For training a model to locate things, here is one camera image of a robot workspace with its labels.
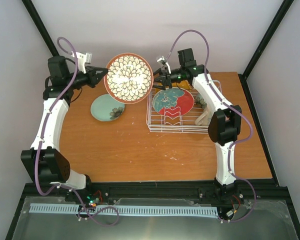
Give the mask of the white bottom plate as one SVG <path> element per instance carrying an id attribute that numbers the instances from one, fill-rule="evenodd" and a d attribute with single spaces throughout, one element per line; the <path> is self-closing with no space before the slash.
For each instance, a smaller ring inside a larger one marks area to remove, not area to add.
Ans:
<path id="1" fill-rule="evenodd" d="M 150 64 L 135 53 L 121 53 L 113 57 L 106 68 L 104 86 L 112 98 L 124 104 L 144 100 L 154 83 Z"/>

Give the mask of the red teal patterned plate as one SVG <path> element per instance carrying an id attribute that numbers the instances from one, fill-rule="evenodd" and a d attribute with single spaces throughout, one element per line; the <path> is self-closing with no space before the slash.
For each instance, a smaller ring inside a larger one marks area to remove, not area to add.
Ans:
<path id="1" fill-rule="evenodd" d="M 152 107 L 163 116 L 183 116 L 194 106 L 194 97 L 188 90 L 177 87 L 160 90 L 152 99 Z"/>

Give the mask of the mint green floral bowl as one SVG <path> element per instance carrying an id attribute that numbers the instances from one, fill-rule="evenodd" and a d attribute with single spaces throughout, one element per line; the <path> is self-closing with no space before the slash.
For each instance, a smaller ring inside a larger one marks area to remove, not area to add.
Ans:
<path id="1" fill-rule="evenodd" d="M 194 97 L 194 104 L 199 106 L 203 110 L 207 107 L 205 99 L 199 93 Z"/>

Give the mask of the cream dragon mug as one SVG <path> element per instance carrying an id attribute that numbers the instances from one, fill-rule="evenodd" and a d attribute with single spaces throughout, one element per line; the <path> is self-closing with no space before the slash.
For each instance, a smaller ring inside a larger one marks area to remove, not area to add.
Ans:
<path id="1" fill-rule="evenodd" d="M 211 122 L 212 114 L 208 108 L 205 108 L 203 113 L 195 120 L 196 126 L 208 126 Z"/>

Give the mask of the orange dotted plate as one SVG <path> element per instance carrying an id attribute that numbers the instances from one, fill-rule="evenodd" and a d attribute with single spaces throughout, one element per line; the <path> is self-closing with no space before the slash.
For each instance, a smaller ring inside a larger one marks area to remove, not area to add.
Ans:
<path id="1" fill-rule="evenodd" d="M 176 83 L 176 86 L 184 90 L 191 90 L 193 88 L 187 80 L 183 80 L 181 82 Z"/>

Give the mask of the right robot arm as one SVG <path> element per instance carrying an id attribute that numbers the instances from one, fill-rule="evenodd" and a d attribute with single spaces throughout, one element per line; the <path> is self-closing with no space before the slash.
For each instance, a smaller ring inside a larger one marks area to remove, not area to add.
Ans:
<path id="1" fill-rule="evenodd" d="M 208 74 L 203 64 L 198 65 L 194 59 L 191 48 L 178 52 L 180 67 L 171 69 L 168 59 L 164 56 L 157 58 L 161 68 L 153 74 L 157 89 L 172 88 L 172 83 L 180 83 L 187 80 L 197 90 L 206 102 L 208 110 L 212 113 L 208 125 L 208 136 L 215 144 L 217 171 L 215 179 L 221 186 L 231 185 L 235 182 L 234 156 L 235 142 L 241 132 L 242 110 L 239 105 L 232 105 L 228 101 Z"/>

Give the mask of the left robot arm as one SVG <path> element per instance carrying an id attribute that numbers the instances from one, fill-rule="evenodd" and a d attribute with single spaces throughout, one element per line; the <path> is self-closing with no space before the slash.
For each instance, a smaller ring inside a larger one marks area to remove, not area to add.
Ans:
<path id="1" fill-rule="evenodd" d="M 48 59 L 49 77 L 43 92 L 43 114 L 37 135 L 29 150 L 20 159 L 31 180 L 38 185 L 48 183 L 76 190 L 82 201 L 93 198 L 94 188 L 89 176 L 71 169 L 60 153 L 60 136 L 74 90 L 83 86 L 94 88 L 108 73 L 107 68 L 90 66 L 91 53 L 73 53 L 72 58 L 54 56 Z"/>

